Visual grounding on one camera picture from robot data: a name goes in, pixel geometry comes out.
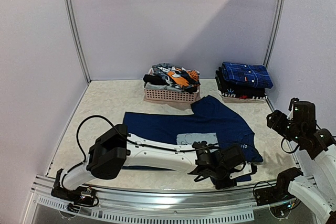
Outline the navy blue Mickey t-shirt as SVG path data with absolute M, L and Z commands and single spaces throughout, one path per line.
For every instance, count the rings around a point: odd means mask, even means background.
M 192 115 L 162 115 L 126 112 L 123 124 L 128 133 L 150 141 L 174 145 L 191 145 L 195 141 L 219 143 L 226 148 L 235 142 L 252 164 L 262 156 L 254 146 L 254 133 L 245 120 L 208 95 L 192 103 Z

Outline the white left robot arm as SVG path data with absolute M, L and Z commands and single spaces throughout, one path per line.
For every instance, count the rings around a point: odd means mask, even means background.
M 128 133 L 126 125 L 118 124 L 98 137 L 85 160 L 60 177 L 57 190 L 67 200 L 78 195 L 78 187 L 95 178 L 115 179 L 124 167 L 149 167 L 174 170 L 195 176 L 195 182 L 211 178 L 216 189 L 236 185 L 236 179 L 257 172 L 247 160 L 241 145 L 195 141 L 191 145 L 166 144 Z

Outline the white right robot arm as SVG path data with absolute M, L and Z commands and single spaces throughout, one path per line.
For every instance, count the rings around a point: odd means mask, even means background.
M 267 115 L 267 126 L 308 154 L 316 166 L 310 175 L 322 176 L 326 186 L 317 188 L 310 184 L 304 173 L 294 167 L 278 174 L 271 196 L 282 201 L 292 195 L 309 208 L 320 223 L 335 223 L 335 136 L 318 126 L 314 103 L 292 98 L 288 110 L 288 115 L 279 110 Z

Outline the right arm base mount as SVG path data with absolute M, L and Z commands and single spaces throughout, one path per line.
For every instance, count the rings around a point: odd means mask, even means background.
M 279 173 L 275 185 L 266 181 L 255 184 L 253 197 L 257 206 L 269 205 L 269 211 L 275 218 L 287 219 L 291 211 L 301 204 L 298 198 L 288 192 L 289 183 L 301 175 L 303 172 L 293 167 Z

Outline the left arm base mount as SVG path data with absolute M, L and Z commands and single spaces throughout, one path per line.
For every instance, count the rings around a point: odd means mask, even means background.
M 99 198 L 96 195 L 97 191 L 92 187 L 79 186 L 75 190 L 67 190 L 63 188 L 63 173 L 64 169 L 57 171 L 51 195 L 69 201 L 67 206 L 68 211 L 78 212 L 80 207 L 93 208 L 99 205 Z

